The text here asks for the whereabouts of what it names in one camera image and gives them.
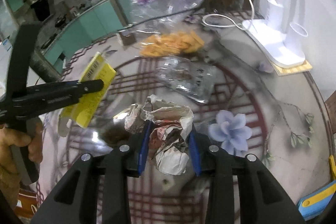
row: kitchen cabinet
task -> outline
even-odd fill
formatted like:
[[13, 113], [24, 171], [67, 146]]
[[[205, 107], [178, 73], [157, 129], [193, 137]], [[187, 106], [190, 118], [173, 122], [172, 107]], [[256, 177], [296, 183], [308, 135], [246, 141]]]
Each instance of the kitchen cabinet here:
[[68, 61], [79, 49], [121, 28], [112, 5], [108, 0], [103, 0], [66, 25], [45, 51], [44, 56], [61, 73], [61, 54]]
[[106, 34], [120, 30], [122, 25], [111, 3], [106, 1], [94, 8], [95, 14], [100, 20]]
[[107, 35], [107, 31], [103, 27], [101, 20], [98, 18], [95, 8], [91, 9], [87, 13], [79, 16], [79, 22], [85, 29], [86, 33], [93, 42], [99, 37]]

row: blue handle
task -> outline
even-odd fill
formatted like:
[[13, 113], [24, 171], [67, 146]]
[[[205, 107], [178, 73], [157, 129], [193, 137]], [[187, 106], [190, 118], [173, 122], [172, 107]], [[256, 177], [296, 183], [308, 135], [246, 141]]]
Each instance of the blue handle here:
[[139, 176], [142, 174], [142, 172], [145, 170], [145, 167], [146, 167], [146, 161], [147, 161], [147, 156], [148, 156], [148, 143], [149, 143], [149, 137], [152, 133], [153, 125], [154, 125], [153, 122], [149, 122], [147, 125], [147, 128], [144, 128], [145, 136], [142, 140], [142, 145], [141, 145], [139, 159], [138, 159]]
[[323, 187], [322, 189], [304, 197], [301, 198], [298, 202], [298, 209], [301, 213], [301, 215], [303, 216], [303, 218], [305, 220], [310, 220], [318, 215], [320, 215], [323, 210], [326, 208], [326, 206], [328, 205], [329, 201], [331, 200], [331, 198], [333, 197], [333, 194], [330, 194], [328, 196], [326, 196], [325, 198], [323, 198], [322, 200], [312, 204], [312, 205], [308, 205], [306, 207], [303, 206], [303, 202], [305, 200], [307, 200], [308, 198], [311, 198], [321, 192], [323, 192], [324, 190], [333, 187], [336, 184], [336, 180], [334, 180], [333, 182], [331, 182], [330, 184], [328, 184], [327, 186]]

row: reacher grabber tool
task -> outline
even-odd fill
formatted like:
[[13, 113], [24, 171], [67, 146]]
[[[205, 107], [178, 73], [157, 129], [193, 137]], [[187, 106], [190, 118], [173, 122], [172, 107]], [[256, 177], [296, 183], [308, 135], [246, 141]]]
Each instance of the reacher grabber tool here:
[[[38, 115], [73, 105], [84, 94], [100, 91], [102, 80], [55, 82], [26, 87], [31, 54], [41, 23], [20, 27], [13, 44], [7, 72], [6, 93], [0, 99], [0, 124], [26, 132], [32, 138]], [[35, 163], [28, 158], [28, 147], [12, 145], [11, 151], [22, 183], [29, 185], [39, 178]]]

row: barcode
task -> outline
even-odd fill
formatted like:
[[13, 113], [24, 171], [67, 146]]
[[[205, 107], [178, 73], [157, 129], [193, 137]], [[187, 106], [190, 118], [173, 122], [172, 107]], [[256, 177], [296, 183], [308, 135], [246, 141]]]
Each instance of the barcode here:
[[99, 67], [99, 62], [95, 61], [92, 66], [91, 69], [89, 70], [89, 72], [87, 73], [87, 78], [90, 79], [91, 76], [93, 75], [93, 73], [95, 72], [95, 70]]

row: wooden coaster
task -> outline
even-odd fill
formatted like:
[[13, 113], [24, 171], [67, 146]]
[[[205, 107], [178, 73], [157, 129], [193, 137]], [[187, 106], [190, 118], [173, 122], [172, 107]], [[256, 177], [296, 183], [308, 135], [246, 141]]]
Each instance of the wooden coaster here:
[[302, 65], [290, 69], [281, 68], [275, 65], [273, 62], [271, 62], [271, 64], [279, 76], [292, 75], [295, 73], [310, 71], [313, 68], [307, 60], [305, 60]]

